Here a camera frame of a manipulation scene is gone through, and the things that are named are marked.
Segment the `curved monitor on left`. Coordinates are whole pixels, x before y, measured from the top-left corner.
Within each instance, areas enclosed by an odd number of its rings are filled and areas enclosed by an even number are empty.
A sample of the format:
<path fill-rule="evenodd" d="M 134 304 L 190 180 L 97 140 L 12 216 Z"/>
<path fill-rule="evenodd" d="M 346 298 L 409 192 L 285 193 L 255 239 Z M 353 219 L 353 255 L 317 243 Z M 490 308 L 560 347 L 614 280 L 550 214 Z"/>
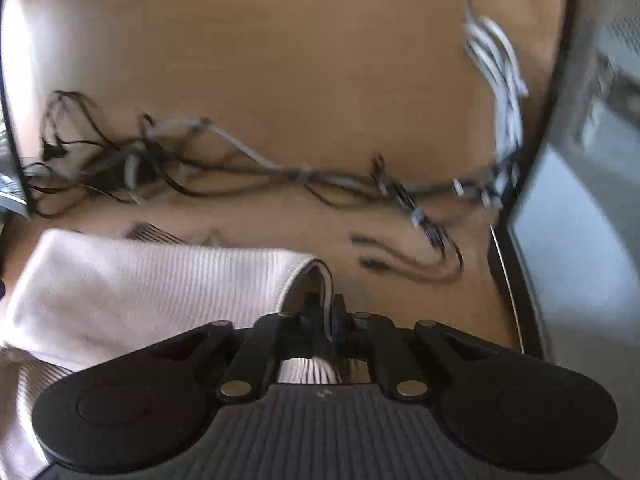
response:
<path fill-rule="evenodd" d="M 25 218 L 32 214 L 32 196 L 14 136 L 4 67 L 1 67 L 1 208 Z"/>

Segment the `striped white black garment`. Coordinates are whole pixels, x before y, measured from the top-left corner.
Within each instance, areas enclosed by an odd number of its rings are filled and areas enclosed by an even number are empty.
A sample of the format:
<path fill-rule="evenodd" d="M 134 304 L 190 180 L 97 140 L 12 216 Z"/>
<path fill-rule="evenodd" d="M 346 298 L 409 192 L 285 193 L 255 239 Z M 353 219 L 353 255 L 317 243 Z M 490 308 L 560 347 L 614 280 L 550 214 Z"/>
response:
<path fill-rule="evenodd" d="M 144 224 L 123 237 L 44 232 L 1 317 L 1 474 L 47 460 L 32 407 L 57 380 L 218 320 L 237 328 L 335 294 L 319 258 L 281 248 L 195 245 Z"/>

